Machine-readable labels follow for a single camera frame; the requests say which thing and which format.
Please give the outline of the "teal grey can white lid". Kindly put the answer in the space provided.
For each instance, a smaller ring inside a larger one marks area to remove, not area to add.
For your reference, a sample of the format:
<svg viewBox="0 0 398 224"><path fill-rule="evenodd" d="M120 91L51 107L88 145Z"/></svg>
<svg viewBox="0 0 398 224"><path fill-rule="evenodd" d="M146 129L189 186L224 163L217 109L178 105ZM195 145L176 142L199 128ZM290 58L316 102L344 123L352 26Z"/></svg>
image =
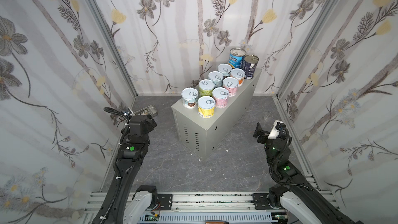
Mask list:
<svg viewBox="0 0 398 224"><path fill-rule="evenodd" d="M181 93L182 104L185 108L193 109L196 107L199 92L195 88L185 88Z"/></svg>

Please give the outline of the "pale pink can white lid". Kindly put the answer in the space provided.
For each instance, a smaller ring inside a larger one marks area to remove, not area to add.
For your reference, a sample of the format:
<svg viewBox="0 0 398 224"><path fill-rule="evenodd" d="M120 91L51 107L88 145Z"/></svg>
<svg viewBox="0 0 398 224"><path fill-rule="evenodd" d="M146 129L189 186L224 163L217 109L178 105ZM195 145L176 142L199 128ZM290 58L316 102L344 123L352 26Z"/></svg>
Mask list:
<svg viewBox="0 0 398 224"><path fill-rule="evenodd" d="M229 91L224 87L215 88L212 91L216 108L225 108L228 104Z"/></svg>

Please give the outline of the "yellow can white lid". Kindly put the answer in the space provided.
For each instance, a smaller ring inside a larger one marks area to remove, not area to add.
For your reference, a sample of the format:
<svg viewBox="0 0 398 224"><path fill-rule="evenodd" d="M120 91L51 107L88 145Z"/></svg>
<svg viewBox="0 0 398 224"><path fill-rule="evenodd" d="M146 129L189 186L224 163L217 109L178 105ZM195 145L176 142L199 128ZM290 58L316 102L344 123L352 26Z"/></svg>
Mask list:
<svg viewBox="0 0 398 224"><path fill-rule="evenodd" d="M202 118L211 118L215 113L215 100L211 96L198 99L198 114Z"/></svg>

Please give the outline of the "orange can white lid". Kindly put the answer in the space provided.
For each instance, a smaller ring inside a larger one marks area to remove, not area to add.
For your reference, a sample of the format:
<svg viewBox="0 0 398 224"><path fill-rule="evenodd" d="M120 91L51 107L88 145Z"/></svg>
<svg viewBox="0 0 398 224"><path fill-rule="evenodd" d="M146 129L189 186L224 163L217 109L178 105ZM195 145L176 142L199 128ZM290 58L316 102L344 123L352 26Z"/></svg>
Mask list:
<svg viewBox="0 0 398 224"><path fill-rule="evenodd" d="M230 72L230 76L238 80L238 86L241 87L244 79L245 79L245 72L240 68L233 68Z"/></svg>

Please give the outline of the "green can white lid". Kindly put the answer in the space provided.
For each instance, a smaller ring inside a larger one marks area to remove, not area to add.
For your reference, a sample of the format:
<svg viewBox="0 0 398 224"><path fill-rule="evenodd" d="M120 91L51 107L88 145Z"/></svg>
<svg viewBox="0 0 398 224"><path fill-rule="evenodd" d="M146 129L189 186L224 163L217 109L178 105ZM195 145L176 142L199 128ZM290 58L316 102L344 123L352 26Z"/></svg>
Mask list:
<svg viewBox="0 0 398 224"><path fill-rule="evenodd" d="M199 82L199 94L202 96L212 96L212 91L215 88L215 84L210 79L203 79Z"/></svg>

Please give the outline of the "light teal can white lid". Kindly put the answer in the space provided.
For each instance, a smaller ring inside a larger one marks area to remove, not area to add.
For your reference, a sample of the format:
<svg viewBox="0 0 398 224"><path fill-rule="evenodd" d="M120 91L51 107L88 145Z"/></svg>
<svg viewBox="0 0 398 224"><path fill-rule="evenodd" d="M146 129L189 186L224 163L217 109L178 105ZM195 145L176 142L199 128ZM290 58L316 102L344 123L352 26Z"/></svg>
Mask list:
<svg viewBox="0 0 398 224"><path fill-rule="evenodd" d="M223 78L223 74L219 71L212 71L208 74L208 79L215 84L215 88L222 87Z"/></svg>

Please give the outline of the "dark navy food can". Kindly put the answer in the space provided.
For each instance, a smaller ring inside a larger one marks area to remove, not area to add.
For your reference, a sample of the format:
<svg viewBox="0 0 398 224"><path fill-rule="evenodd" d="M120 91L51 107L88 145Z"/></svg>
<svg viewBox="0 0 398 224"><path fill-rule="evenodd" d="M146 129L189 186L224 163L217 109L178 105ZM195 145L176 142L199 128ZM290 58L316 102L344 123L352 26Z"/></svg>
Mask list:
<svg viewBox="0 0 398 224"><path fill-rule="evenodd" d="M241 62L241 69L245 72L245 79L252 79L258 65L259 58L255 55L246 55Z"/></svg>

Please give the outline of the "blue soup can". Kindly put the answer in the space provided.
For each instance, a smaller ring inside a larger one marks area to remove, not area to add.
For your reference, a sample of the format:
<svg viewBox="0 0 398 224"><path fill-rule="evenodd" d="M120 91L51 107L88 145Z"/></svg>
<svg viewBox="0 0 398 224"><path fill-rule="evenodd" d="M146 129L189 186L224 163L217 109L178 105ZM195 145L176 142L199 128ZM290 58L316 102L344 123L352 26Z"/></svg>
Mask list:
<svg viewBox="0 0 398 224"><path fill-rule="evenodd" d="M241 62L246 55L246 51L242 48L232 48L230 50L229 64L232 68L240 68Z"/></svg>

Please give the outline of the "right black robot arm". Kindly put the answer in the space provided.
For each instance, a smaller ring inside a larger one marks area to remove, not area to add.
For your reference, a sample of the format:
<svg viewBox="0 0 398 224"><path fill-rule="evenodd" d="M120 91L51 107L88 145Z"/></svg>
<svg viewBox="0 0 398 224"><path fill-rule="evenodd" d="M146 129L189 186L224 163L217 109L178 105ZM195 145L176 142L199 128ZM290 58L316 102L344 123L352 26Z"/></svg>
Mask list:
<svg viewBox="0 0 398 224"><path fill-rule="evenodd" d="M354 224L334 207L290 161L292 137L287 126L275 121L270 131L257 123L253 137L264 145L269 175L276 183L268 192L270 207L284 208L303 224Z"/></svg>

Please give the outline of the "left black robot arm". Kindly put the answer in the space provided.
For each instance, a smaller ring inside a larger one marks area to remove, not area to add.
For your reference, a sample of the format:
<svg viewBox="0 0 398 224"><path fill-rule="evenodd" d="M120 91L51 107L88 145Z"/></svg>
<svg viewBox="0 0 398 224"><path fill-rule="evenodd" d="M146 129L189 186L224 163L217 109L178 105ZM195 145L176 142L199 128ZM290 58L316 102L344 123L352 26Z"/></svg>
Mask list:
<svg viewBox="0 0 398 224"><path fill-rule="evenodd" d="M129 108L118 111L105 107L104 111L122 117L126 123L121 130L118 151L112 162L114 178L92 221L94 224L121 224L130 190L150 145L149 133L157 123L151 115L133 115Z"/></svg>

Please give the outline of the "metal tray with contents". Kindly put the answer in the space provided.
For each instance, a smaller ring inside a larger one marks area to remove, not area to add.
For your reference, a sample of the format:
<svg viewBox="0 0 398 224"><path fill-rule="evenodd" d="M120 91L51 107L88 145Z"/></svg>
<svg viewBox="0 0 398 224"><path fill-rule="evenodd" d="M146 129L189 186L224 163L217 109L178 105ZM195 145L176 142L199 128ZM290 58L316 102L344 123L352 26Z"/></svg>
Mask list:
<svg viewBox="0 0 398 224"><path fill-rule="evenodd" d="M153 105L149 105L147 107L135 111L134 115L150 115L151 117L155 117L158 115L158 111Z"/></svg>

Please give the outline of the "grey metal cabinet box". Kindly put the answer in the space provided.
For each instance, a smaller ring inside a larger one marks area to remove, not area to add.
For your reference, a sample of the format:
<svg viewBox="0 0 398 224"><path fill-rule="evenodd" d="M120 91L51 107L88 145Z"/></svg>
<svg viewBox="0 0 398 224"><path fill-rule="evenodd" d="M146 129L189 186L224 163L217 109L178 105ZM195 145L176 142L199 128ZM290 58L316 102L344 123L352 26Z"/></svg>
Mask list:
<svg viewBox="0 0 398 224"><path fill-rule="evenodd" d="M197 108L185 108L179 99L172 105L179 142L200 159L207 160L249 108L260 75L256 71L253 79L245 80L236 96L228 99L227 106L216 108L208 119L200 117Z"/></svg>

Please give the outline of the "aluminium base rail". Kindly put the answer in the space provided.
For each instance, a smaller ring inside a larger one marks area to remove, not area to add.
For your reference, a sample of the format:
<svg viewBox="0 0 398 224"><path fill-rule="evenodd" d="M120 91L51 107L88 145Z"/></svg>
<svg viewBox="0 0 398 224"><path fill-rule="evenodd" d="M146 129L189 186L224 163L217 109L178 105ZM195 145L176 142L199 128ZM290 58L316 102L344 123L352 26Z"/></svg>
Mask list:
<svg viewBox="0 0 398 224"><path fill-rule="evenodd" d="M160 193L161 206L144 211L140 224L289 224L293 214L266 203L266 192Z"/></svg>

